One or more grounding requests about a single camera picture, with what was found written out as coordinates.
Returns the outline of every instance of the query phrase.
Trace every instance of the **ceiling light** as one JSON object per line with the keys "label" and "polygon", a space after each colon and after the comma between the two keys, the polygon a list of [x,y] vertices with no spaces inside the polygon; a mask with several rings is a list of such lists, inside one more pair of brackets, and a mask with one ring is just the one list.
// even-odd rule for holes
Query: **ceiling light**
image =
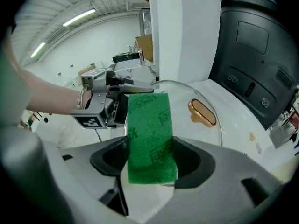
{"label": "ceiling light", "polygon": [[42,42],[41,44],[39,44],[39,46],[36,48],[36,50],[32,53],[31,55],[31,58],[33,58],[41,48],[43,48],[43,46],[45,45],[46,43]]}
{"label": "ceiling light", "polygon": [[64,23],[63,26],[66,27],[66,26],[70,25],[71,23],[73,23],[74,21],[76,21],[76,20],[78,20],[78,19],[80,19],[80,18],[82,18],[82,17],[84,17],[84,16],[86,16],[86,15],[88,15],[90,13],[94,13],[94,12],[95,12],[95,9],[91,9],[91,10],[88,10],[88,11],[86,11],[84,13],[81,13],[80,15],[78,15],[78,16],[70,19],[66,23]]}

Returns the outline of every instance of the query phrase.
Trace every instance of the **cardboard box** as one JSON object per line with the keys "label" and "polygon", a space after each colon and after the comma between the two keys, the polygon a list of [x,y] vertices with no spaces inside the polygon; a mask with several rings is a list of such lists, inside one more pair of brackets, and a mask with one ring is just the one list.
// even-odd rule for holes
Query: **cardboard box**
{"label": "cardboard box", "polygon": [[153,62],[153,38],[151,34],[136,37],[134,48],[142,48],[144,59]]}
{"label": "cardboard box", "polygon": [[88,67],[86,67],[85,69],[81,70],[78,72],[79,76],[83,75],[84,73],[95,69],[95,64],[90,64]]}

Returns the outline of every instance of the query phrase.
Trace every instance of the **ceiling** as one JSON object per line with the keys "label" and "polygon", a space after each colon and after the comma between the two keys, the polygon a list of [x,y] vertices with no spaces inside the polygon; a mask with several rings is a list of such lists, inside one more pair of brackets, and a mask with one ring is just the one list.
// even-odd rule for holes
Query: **ceiling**
{"label": "ceiling", "polygon": [[[12,46],[21,66],[41,61],[69,36],[101,22],[136,16],[145,0],[27,0],[15,16],[17,27],[12,34]],[[71,18],[94,8],[92,13],[68,28],[62,26]],[[34,58],[33,51],[42,42],[43,49]]]}

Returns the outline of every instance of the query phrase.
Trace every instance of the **button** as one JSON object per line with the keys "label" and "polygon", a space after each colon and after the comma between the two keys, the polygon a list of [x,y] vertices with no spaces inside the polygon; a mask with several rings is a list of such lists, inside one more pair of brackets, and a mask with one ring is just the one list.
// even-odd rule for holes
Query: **button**
{"label": "button", "polygon": [[233,75],[229,75],[228,76],[228,80],[231,82],[231,83],[236,83],[238,81],[237,77],[233,76]]}
{"label": "button", "polygon": [[264,107],[265,109],[267,109],[268,107],[269,107],[269,101],[268,100],[266,100],[265,98],[263,98],[262,100],[261,100],[261,105],[262,105],[262,107]]}

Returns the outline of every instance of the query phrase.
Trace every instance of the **white wall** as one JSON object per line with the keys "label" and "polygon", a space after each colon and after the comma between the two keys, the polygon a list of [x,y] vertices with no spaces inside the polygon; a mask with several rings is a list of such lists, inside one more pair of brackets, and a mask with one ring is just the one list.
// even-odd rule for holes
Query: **white wall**
{"label": "white wall", "polygon": [[140,36],[138,17],[107,21],[66,39],[43,61],[24,68],[48,82],[63,85],[89,64],[109,66],[114,55],[128,52],[137,36]]}
{"label": "white wall", "polygon": [[160,80],[178,80],[182,48],[182,1],[157,0],[157,7]]}
{"label": "white wall", "polygon": [[219,0],[182,0],[182,50],[178,81],[207,80],[219,35]]}
{"label": "white wall", "polygon": [[159,49],[160,79],[208,79],[218,42],[219,0],[157,0],[157,13],[151,18],[158,23],[153,40],[159,39],[154,52]]}
{"label": "white wall", "polygon": [[153,53],[154,64],[157,69],[158,76],[160,75],[160,52],[159,52],[159,19],[158,19],[158,4],[157,0],[149,0],[150,2],[150,16],[151,16],[151,32],[153,37]]}

